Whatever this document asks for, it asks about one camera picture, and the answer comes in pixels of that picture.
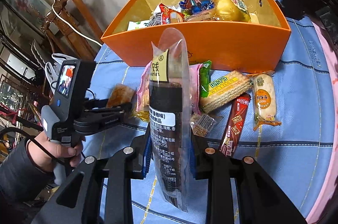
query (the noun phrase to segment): hand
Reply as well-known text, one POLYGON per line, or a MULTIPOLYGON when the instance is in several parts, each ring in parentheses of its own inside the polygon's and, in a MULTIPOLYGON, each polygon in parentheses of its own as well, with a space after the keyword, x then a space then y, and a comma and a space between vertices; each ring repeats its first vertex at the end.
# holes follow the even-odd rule
MULTIPOLYGON (((62 146, 61 144, 52 143, 48 140, 45 132, 41 132, 35 137, 47 151, 49 151, 56 158, 68 158, 70 159, 70 165, 76 167, 81 161, 81 151, 83 149, 82 141, 80 141, 74 148, 62 146)), ((32 141, 28 142, 26 147, 27 154, 32 162, 37 165, 38 168, 44 172, 52 172, 54 164, 52 159, 32 141)))

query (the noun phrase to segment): dark jacket sleeve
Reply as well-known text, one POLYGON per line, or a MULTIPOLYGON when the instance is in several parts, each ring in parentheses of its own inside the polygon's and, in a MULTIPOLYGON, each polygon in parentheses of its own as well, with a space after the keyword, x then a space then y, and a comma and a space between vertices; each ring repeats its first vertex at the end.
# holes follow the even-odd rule
POLYGON ((34 200, 53 179, 53 173, 33 165, 26 152, 27 141, 21 141, 0 166, 0 192, 11 201, 34 200))

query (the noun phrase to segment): green snack package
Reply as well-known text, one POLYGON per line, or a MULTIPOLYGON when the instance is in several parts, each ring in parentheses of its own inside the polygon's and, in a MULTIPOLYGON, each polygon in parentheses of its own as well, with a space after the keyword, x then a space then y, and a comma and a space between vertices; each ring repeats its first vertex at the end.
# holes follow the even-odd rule
POLYGON ((211 61, 206 61, 203 63, 199 69, 199 96, 208 97, 209 93, 209 83, 210 83, 210 68, 211 61))

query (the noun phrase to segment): metal screw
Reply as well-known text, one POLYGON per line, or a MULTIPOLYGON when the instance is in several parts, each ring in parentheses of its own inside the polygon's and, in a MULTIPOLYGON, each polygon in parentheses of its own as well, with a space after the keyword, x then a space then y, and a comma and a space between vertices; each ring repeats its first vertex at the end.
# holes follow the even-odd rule
POLYGON ((124 149, 123 149, 123 152, 125 153, 125 154, 130 154, 130 153, 132 153, 134 151, 134 149, 132 148, 132 147, 125 147, 124 149))
POLYGON ((254 159, 250 156, 244 157, 244 162, 247 164, 252 164, 254 162, 254 159))
POLYGON ((86 157, 86 159, 84 161, 87 164, 91 164, 95 161, 95 158, 94 158, 94 156, 88 156, 88 157, 86 157))
POLYGON ((212 147, 208 147, 208 148, 206 148, 206 153, 207 154, 214 154, 215 153, 215 149, 212 148, 212 147))

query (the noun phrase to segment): display screen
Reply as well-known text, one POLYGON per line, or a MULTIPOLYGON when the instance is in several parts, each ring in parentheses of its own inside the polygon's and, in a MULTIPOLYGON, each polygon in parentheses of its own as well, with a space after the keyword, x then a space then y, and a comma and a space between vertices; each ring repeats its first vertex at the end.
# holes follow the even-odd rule
POLYGON ((68 97, 69 90, 72 84, 73 72, 75 66, 65 65, 61 71, 61 77, 57 86, 57 91, 68 97))

